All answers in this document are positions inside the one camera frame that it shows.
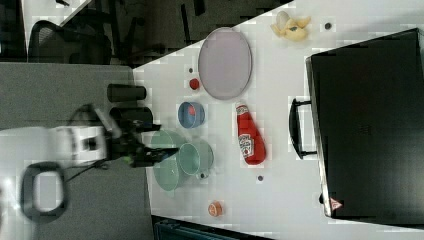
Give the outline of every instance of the red warning label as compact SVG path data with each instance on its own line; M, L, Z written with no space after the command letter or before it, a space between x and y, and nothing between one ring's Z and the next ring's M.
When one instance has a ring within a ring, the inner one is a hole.
M333 198L330 198L330 203L331 203L331 209L333 211L343 207L343 204L339 203L338 201L334 200Z

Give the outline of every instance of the white bottle cap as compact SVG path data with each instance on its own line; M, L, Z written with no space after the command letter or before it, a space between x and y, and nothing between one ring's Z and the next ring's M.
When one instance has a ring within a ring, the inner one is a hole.
M241 100L241 99L238 102L236 102L236 108L243 106L243 105L246 106L246 103L244 103L244 101Z

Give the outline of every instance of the blue bowl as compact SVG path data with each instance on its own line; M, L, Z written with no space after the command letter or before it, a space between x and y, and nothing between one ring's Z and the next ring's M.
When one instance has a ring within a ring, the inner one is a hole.
M189 113L190 107L194 108L194 114ZM178 109L178 120L184 128L195 128L205 121L203 106L197 102L183 102Z

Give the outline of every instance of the ketchup bottle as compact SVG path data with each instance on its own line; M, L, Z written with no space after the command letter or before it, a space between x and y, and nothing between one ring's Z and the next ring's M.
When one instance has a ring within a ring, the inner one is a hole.
M242 102L236 103L238 140L244 160L249 165L258 165L265 160L266 149L249 109Z

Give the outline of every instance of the small orange object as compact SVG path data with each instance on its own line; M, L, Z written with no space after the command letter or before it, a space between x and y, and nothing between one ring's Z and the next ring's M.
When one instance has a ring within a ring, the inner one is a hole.
M208 211L212 217L218 217L222 215L221 204L218 201L213 201L211 204L209 204Z
M197 78L193 78L190 80L190 88L193 90L197 90L200 87L199 80Z
M196 110L193 106L188 107L188 114L190 114L191 116L196 115Z

